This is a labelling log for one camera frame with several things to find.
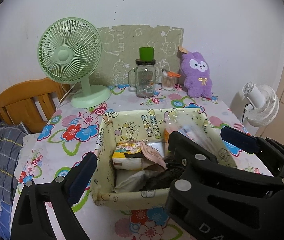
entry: fan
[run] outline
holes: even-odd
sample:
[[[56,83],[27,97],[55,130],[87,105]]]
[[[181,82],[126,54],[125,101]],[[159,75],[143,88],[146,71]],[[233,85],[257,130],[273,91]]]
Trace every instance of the fan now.
[[[279,110],[279,99],[273,88],[267,85],[257,87],[249,82],[242,91],[253,107],[246,112],[249,124],[262,127],[272,122]]]
[[[79,18],[63,18],[53,23],[38,44],[38,62],[44,73],[59,83],[81,82],[82,89],[72,96],[71,104],[89,108],[107,100],[105,86],[90,86],[89,75],[101,57],[101,39],[96,28]]]

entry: white wall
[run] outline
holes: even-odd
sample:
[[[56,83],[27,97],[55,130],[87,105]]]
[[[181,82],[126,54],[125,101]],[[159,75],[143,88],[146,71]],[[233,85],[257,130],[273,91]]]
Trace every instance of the white wall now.
[[[0,92],[45,76],[37,62],[38,40],[50,24],[71,16],[96,27],[184,28],[183,47],[204,55],[213,90],[227,105],[248,81],[276,89],[280,80],[282,0],[5,0],[0,5]]]

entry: fan base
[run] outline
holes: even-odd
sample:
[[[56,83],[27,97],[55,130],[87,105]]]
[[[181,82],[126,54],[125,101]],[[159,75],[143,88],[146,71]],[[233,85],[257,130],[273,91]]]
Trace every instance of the fan base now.
[[[111,95],[111,91],[102,85],[91,86],[91,94],[83,95],[82,90],[73,95],[71,104],[76,108],[89,108],[97,106],[106,101]]]

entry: white fan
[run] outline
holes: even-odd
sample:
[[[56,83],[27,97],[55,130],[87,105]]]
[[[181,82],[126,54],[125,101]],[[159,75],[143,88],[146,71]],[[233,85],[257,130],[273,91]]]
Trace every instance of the white fan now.
[[[273,88],[267,85],[256,86],[249,82],[242,91],[253,107],[245,115],[249,124],[262,127],[272,122],[279,110],[279,99]]]

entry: wooden bed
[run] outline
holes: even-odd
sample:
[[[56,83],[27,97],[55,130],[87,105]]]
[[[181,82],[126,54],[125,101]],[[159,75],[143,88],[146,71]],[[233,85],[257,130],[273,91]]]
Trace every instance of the wooden bed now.
[[[62,86],[69,90],[69,85],[56,83],[49,78],[13,85],[0,94],[0,119],[10,125],[22,121],[32,133],[40,133],[47,121],[41,117],[34,99],[37,98],[47,120],[50,120],[55,113],[52,93],[56,93],[61,100],[65,95]]]

